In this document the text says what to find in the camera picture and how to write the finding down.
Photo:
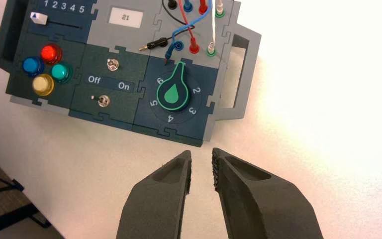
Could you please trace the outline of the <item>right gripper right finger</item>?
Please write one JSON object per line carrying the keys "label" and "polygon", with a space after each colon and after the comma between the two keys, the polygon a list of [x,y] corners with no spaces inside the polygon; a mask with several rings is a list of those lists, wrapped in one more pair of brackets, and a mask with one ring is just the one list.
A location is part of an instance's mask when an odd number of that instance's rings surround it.
{"label": "right gripper right finger", "polygon": [[323,238],[313,206],[290,181],[220,148],[212,172],[230,239]]}

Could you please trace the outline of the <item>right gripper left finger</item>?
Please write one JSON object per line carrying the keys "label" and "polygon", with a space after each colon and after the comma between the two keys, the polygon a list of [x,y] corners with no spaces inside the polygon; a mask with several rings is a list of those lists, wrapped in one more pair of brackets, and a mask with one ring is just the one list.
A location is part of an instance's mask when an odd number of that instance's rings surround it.
{"label": "right gripper left finger", "polygon": [[135,184],[121,212],[118,239],[179,239],[191,185],[185,150]]}

